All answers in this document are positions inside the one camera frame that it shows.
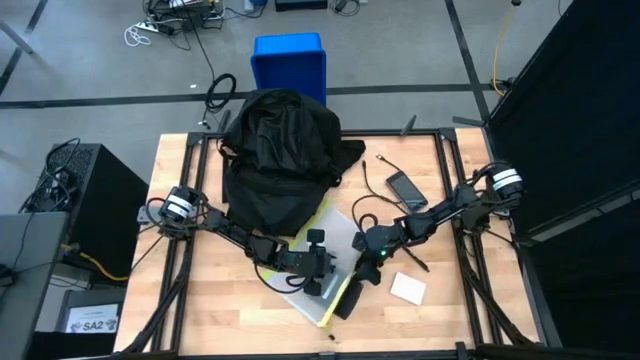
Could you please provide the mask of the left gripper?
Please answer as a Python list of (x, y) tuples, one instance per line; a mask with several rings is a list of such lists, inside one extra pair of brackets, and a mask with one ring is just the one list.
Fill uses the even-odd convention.
[(307, 295), (321, 295), (321, 281), (335, 270), (335, 265), (332, 263), (335, 256), (322, 246), (324, 240), (324, 230), (309, 229), (307, 231), (308, 249), (290, 251), (287, 254), (288, 286), (297, 290), (302, 289)]

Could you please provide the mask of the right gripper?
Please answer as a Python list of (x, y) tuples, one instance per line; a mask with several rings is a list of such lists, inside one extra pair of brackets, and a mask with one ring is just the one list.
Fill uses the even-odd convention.
[(353, 312), (363, 290), (360, 281), (373, 285), (381, 282), (380, 268), (394, 255), (405, 240), (405, 229), (400, 223), (390, 226), (375, 225), (365, 232), (357, 232), (352, 247), (361, 253), (354, 268), (354, 279), (350, 281), (333, 311), (340, 319), (346, 320)]

